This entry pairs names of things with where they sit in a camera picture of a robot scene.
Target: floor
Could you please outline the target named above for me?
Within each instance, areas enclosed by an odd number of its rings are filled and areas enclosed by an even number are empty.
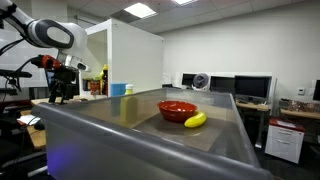
[[[320,158],[310,150],[310,144],[304,143],[299,164],[291,163],[264,153],[264,149],[255,149],[262,168],[274,176],[285,180],[320,180]]]

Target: blue cup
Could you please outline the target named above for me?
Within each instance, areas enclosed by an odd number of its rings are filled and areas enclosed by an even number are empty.
[[[126,93],[127,83],[111,83],[110,85],[110,97],[121,96]]]

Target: computer monitor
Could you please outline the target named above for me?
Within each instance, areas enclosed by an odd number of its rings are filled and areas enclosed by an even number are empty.
[[[195,74],[184,74],[182,76],[182,85],[190,86],[193,84],[193,79],[196,75]]]
[[[270,76],[235,76],[236,95],[250,99],[268,99],[271,85]]]
[[[211,76],[210,91],[235,93],[234,78]]]
[[[45,73],[46,73],[46,78],[47,78],[47,84],[48,84],[48,87],[52,81],[52,76],[54,75],[54,72],[50,72],[50,71],[47,71],[45,70]]]
[[[317,80],[316,87],[313,93],[313,100],[320,101],[320,80]]]

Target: bottle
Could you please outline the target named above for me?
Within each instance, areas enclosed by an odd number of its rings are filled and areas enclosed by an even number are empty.
[[[100,95],[100,77],[95,77],[90,81],[90,94],[91,95]]]
[[[104,64],[103,65],[103,68],[99,74],[99,77],[100,77],[100,92],[102,94],[102,88],[103,88],[103,76],[104,76],[104,71],[107,71],[108,72],[108,65],[107,64]]]
[[[127,84],[126,85],[126,92],[124,94],[125,95],[133,94],[133,85],[132,84]]]
[[[126,85],[125,95],[133,94],[133,85]],[[134,96],[121,97],[120,102],[120,125],[132,128],[138,120],[138,99]]]
[[[108,96],[108,70],[103,70],[101,94]]]

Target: desk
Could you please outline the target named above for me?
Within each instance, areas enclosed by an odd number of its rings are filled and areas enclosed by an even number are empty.
[[[320,113],[315,112],[301,112],[301,111],[289,111],[286,109],[280,110],[281,114],[289,115],[289,116],[297,116],[297,117],[304,117],[309,118],[317,121],[320,123]],[[318,143],[320,143],[320,134],[317,134],[318,136]]]
[[[65,100],[66,103],[68,102],[74,102],[74,101],[80,101],[80,99],[83,99],[83,97],[80,96],[75,96],[74,99],[67,101]],[[31,100],[32,106],[35,106],[41,102],[48,102],[49,98],[47,99],[35,99]],[[60,102],[61,98],[57,97],[56,101]],[[31,113],[31,110],[28,111],[21,111],[21,115],[28,115]],[[35,149],[42,149],[45,148],[46,146],[46,131],[45,130],[36,130],[34,129],[34,126],[28,126],[27,127],[28,134],[30,136],[30,139],[32,141],[32,144]]]
[[[261,136],[262,136],[262,130],[263,130],[263,122],[264,122],[264,115],[266,112],[269,111],[269,106],[264,104],[253,104],[253,103],[240,103],[239,101],[236,101],[236,106],[240,108],[247,108],[247,109],[255,109],[257,111],[260,111],[260,122],[259,122],[259,134],[258,139],[256,141],[255,147],[262,148],[262,142],[261,142]]]

